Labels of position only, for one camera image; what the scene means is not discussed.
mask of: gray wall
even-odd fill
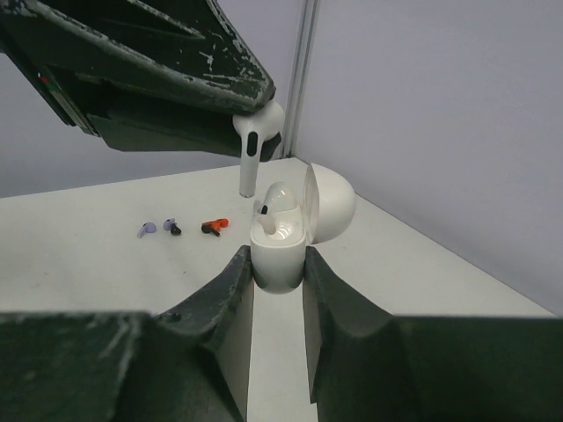
[[[303,0],[219,3],[258,56],[285,104]],[[66,127],[0,54],[0,197],[238,164],[197,152],[122,153]]]
[[[321,0],[297,142],[563,314],[563,1]]]

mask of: purple object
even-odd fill
[[[145,233],[154,233],[157,231],[157,225],[154,222],[146,222],[137,233],[137,237],[141,238]]]
[[[169,218],[168,220],[166,220],[164,222],[164,224],[162,225],[162,228],[166,231],[170,231],[170,229],[172,228],[172,225],[176,222],[175,218]]]

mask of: orange and black object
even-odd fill
[[[226,218],[220,218],[219,220],[214,220],[212,222],[204,222],[201,225],[201,231],[205,234],[214,234],[219,237],[221,235],[221,229],[229,226],[229,220]]]

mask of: white table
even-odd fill
[[[260,167],[258,195],[278,180],[300,192],[306,165]],[[221,272],[248,244],[253,200],[238,167],[0,200],[0,310],[162,312]],[[136,238],[144,222],[184,230]],[[229,218],[220,238],[201,222]],[[551,315],[381,209],[358,198],[347,232],[320,244],[333,270],[375,304],[401,314]],[[316,421],[309,404],[301,291],[256,290],[249,420]]]

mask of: black object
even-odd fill
[[[3,314],[0,420],[242,422],[253,297],[243,246],[214,280],[154,319]]]
[[[203,233],[205,233],[206,235],[212,233],[215,236],[219,237],[221,235],[221,233],[219,233],[217,230],[213,229],[211,226],[207,225],[207,224],[202,224],[201,225],[201,231]]]
[[[122,151],[240,156],[232,116],[275,92],[216,0],[2,0],[0,49],[61,120]]]
[[[393,316],[311,247],[303,314],[320,422],[563,420],[561,319]]]
[[[179,229],[178,224],[175,222],[170,225],[170,234],[173,236],[179,236],[182,234],[182,230]]]

